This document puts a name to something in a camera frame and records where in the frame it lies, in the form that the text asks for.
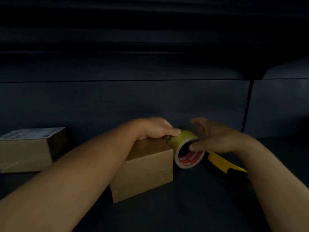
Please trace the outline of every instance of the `brown cardboard box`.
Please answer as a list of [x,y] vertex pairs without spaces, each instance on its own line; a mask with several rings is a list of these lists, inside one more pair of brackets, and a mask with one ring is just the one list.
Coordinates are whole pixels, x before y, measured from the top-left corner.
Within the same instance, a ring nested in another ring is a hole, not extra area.
[[163,139],[136,141],[110,183],[113,202],[173,181],[173,149]]
[[42,171],[69,150],[64,127],[15,130],[0,136],[0,171]]

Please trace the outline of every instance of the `tape roll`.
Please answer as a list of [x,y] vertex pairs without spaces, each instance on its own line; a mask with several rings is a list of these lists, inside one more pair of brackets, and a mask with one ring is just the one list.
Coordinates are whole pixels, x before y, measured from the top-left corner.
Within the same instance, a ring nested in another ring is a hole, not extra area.
[[203,158],[205,151],[192,152],[189,146],[198,136],[188,130],[182,130],[178,136],[171,137],[168,144],[174,150],[174,160],[177,166],[182,169],[192,168]]

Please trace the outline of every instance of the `hand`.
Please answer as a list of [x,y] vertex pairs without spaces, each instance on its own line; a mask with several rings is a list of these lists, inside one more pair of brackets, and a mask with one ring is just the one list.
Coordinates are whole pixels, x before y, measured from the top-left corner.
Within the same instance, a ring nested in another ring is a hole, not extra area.
[[165,135],[177,136],[181,130],[173,128],[172,125],[162,117],[141,118],[137,120],[140,125],[140,132],[137,137],[142,140],[148,137],[161,138]]
[[250,136],[240,133],[218,122],[209,121],[204,117],[194,118],[192,124],[199,125],[199,133],[206,135],[205,140],[193,143],[191,151],[212,151],[218,153],[237,153],[243,143],[253,140]]

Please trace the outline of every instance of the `forearm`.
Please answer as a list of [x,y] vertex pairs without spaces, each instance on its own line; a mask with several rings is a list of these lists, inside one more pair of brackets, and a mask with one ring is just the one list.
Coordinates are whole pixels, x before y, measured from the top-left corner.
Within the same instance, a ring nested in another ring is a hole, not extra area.
[[260,142],[244,137],[236,154],[272,231],[309,231],[309,189]]
[[71,231],[137,139],[136,121],[72,150],[0,202],[1,231]]

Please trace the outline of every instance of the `person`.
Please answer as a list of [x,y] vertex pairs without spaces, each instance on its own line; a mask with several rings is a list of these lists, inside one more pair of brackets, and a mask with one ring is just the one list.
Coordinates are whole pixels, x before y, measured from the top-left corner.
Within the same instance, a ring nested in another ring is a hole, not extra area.
[[[245,164],[272,231],[309,231],[309,189],[256,139],[199,117],[192,151],[234,152]],[[73,149],[0,201],[1,231],[72,231],[125,161],[133,143],[177,136],[160,117],[126,122]]]

